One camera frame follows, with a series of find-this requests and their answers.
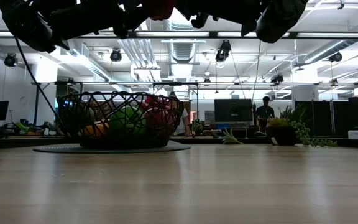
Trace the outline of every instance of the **ceiling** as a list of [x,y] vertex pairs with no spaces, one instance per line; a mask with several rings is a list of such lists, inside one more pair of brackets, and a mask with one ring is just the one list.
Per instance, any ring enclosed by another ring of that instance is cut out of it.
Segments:
[[[358,0],[347,0],[345,8],[342,10],[328,9],[339,5],[339,1],[331,0],[310,0],[307,9],[299,23],[292,28],[292,31],[356,31],[358,28]],[[147,30],[166,30],[167,24],[163,21],[147,20]],[[240,31],[241,26],[233,22],[220,19],[215,22],[209,19],[206,25],[200,31]],[[0,30],[7,30],[0,12]],[[335,40],[290,40],[282,39],[274,44],[267,44],[256,39],[231,39],[232,54],[226,60],[223,68],[216,68],[214,57],[216,49],[221,45],[221,39],[202,39],[204,43],[196,45],[196,59],[193,63],[191,72],[192,80],[202,82],[205,78],[204,73],[210,72],[211,81],[215,81],[218,76],[219,82],[235,82],[240,77],[244,82],[262,82],[269,80],[271,71],[283,60],[291,56],[304,55],[321,48]],[[89,58],[109,73],[115,81],[131,82],[131,61],[125,51],[121,50],[121,62],[112,62],[110,54],[113,48],[121,48],[117,39],[74,39],[73,43],[77,46],[85,44],[89,48]],[[161,43],[161,39],[151,39],[152,48],[158,66],[160,67],[161,78],[167,78],[171,74],[171,58],[168,44]],[[3,57],[8,51],[17,51],[16,43],[13,39],[0,39],[0,57]],[[30,63],[42,61],[42,57],[48,58],[47,54],[26,51],[26,58]],[[313,68],[318,71],[318,79],[328,82],[337,75],[355,71],[358,69],[358,43],[341,51],[343,55],[342,62],[333,63],[333,69],[329,62],[320,61],[313,64]],[[55,60],[61,65],[59,75],[71,76],[75,80],[92,80],[93,74],[82,64],[70,60],[70,55],[63,54]],[[290,66],[279,71],[285,77],[286,81],[291,81],[291,73],[294,72]],[[342,82],[357,82],[358,74],[351,76]]]

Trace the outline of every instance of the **black metal basket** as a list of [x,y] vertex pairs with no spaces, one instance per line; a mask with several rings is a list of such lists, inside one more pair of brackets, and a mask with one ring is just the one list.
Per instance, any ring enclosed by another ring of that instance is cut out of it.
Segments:
[[166,146],[183,113],[177,98],[148,93],[60,96],[62,131],[84,147],[133,149]]

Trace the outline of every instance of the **white box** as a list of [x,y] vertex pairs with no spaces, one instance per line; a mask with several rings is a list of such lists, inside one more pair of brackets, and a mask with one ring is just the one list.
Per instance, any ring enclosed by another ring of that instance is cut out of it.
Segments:
[[349,139],[358,139],[358,131],[349,131],[347,135]]

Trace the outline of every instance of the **white wall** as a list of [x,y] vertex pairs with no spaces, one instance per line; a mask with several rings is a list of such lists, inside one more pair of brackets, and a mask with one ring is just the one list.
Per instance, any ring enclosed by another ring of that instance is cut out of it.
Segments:
[[[29,119],[34,117],[36,86],[31,85],[31,77],[27,72],[24,75],[22,68],[9,68],[4,65],[0,59],[0,101],[9,101],[9,110],[12,110],[13,122],[20,119]],[[8,111],[5,121],[11,122],[11,115]]]
[[[255,101],[256,107],[260,107],[263,105],[263,103],[261,101]],[[283,100],[283,101],[272,101],[269,103],[269,105],[274,109],[275,112],[275,116],[279,116],[280,114],[280,109],[283,111],[285,110],[285,107],[287,107],[287,105],[292,105],[292,100]],[[215,110],[215,104],[213,100],[208,100],[208,101],[199,101],[198,103],[198,108],[200,111],[200,116],[199,119],[201,120],[205,120],[205,111],[214,111]],[[193,100],[191,101],[191,111],[197,111],[197,101]]]

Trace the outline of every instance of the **round placemat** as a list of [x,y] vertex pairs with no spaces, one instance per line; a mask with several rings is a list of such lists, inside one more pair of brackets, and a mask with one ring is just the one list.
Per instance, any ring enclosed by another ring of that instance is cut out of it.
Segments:
[[72,153],[72,154],[117,154],[117,153],[146,153],[146,152],[168,152],[189,149],[191,146],[169,141],[167,146],[149,149],[88,149],[79,144],[62,144],[56,146],[39,146],[33,149],[35,152],[49,153]]

